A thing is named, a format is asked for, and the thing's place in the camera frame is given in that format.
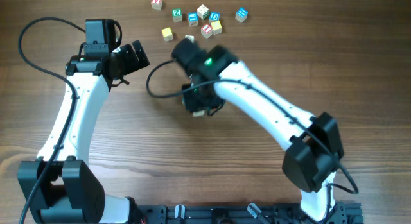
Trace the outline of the yellow top block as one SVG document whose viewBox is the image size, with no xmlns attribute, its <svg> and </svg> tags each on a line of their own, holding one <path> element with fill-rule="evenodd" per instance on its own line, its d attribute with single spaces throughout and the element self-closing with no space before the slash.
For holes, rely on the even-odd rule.
<svg viewBox="0 0 411 224">
<path fill-rule="evenodd" d="M 220 21 L 214 21 L 211 23 L 211 27 L 213 29 L 213 34 L 217 35 L 222 32 L 222 25 Z"/>
</svg>

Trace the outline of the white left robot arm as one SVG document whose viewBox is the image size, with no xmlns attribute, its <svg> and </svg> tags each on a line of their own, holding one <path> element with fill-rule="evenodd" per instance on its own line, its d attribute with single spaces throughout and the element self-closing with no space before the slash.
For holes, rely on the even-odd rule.
<svg viewBox="0 0 411 224">
<path fill-rule="evenodd" d="M 89 168 L 94 127 L 113 80 L 149 66 L 140 41 L 87 55 L 66 65 L 66 93 L 49 138 L 17 179 L 36 223 L 144 223 L 131 197 L 108 195 Z"/>
</svg>

